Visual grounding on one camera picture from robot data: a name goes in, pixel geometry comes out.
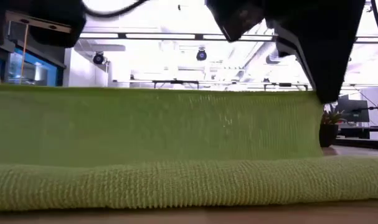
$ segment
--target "window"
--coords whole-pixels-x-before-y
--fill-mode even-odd
[[[21,77],[22,50],[15,49],[10,54],[8,83],[25,85],[56,86],[58,68],[26,52],[24,58],[24,72]]]

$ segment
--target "green towel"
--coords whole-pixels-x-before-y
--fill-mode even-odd
[[[320,157],[314,92],[219,92],[0,85],[0,162]]]
[[[378,157],[148,162],[94,168],[0,164],[0,211],[269,205],[378,198]]]
[[[378,158],[321,157],[321,112],[313,92],[0,85],[0,211],[378,198]]]

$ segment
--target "wooden table surface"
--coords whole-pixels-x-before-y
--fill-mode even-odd
[[[349,147],[323,149],[326,156],[337,154],[378,155],[378,151]],[[378,200],[302,205],[175,208],[169,210],[58,210],[0,213],[0,224],[365,224],[378,223]]]

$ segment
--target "towel fold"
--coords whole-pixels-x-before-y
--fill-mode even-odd
[[[0,211],[370,198],[378,198],[378,157],[150,162],[94,168],[0,164]]]

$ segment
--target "potted plant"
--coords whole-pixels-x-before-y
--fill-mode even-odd
[[[338,123],[344,121],[342,119],[343,111],[330,106],[329,111],[323,111],[319,130],[319,142],[321,147],[329,147],[332,145],[338,134]]]

